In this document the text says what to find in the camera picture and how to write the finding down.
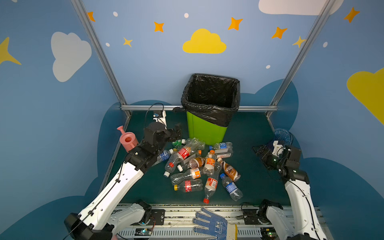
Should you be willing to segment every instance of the star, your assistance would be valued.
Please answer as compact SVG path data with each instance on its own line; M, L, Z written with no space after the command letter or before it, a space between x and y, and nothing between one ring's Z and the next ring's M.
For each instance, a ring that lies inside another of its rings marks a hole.
M124 38L124 40L125 40L125 43L123 44L123 45L129 45L131 48L132 48L132 46L131 46L131 42L132 42L132 40L126 40L125 38Z
M305 39L301 39L301 36L299 36L299 40L297 40L296 43L292 44L293 45L298 45L299 48L301 47L301 44L305 41Z
M1 44L0 44L0 64L4 61L11 61L13 63L21 65L19 61L17 61L14 57L12 57L8 52L8 44L9 44L9 37L6 38Z
M243 21L243 20L242 19L236 20L236 19L232 18L232 23L229 26L228 30L236 29L238 31L239 30L239 24L241 23L241 21Z
M163 31L163 25L164 25L164 23L157 23L157 22L155 22L155 31L164 32Z
M283 33L285 32L285 30L287 30L288 28L285 28L285 29L280 29L279 27L277 27L276 29L276 33L272 36L272 38L280 38L283 36Z
M95 19L93 18L93 12L89 12L89 13L88 13L88 17L89 17L89 20L95 22Z
M355 11L355 8L352 8L349 14L344 18L345 20L348 20L349 23L352 22L352 19L359 14L359 11Z

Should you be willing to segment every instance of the trash bin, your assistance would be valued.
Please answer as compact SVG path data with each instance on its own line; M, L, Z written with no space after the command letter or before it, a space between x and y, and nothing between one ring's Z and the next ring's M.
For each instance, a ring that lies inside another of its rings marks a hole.
M187 111L190 138L197 137L208 145L222 142L240 105L240 81L193 74L184 88L181 104Z

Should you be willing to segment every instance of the black trash bag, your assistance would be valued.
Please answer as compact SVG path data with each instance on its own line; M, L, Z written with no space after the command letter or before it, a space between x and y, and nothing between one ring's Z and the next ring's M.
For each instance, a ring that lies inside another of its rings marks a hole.
M183 109L210 123L228 127L240 105L240 81L208 74L193 74L181 97Z

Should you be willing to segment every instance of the pile of bottles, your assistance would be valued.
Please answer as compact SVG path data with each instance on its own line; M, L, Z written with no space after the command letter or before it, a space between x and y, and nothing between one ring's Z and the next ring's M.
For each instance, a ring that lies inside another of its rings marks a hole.
M201 155L202 150L205 149L205 142L199 141L197 138L180 139L173 142L172 145L174 148L164 150L154 165L167 161L164 177L170 177L175 191L194 192L202 191L204 188L203 202L209 204L220 178L222 185L234 201L243 197L235 184L241 175L223 160L223 158L233 156L231 142L220 142L209 146L209 152L205 157ZM201 180L203 175L208 176L205 186Z

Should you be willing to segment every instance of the blue dotted glove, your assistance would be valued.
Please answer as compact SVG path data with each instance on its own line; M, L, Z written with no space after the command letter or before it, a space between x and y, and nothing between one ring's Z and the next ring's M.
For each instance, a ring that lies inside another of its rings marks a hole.
M196 218L193 223L198 226L193 228L195 233L210 235L206 240L236 240L237 226L236 224L228 224L227 220L217 215L205 207L201 208L201 212L196 212Z

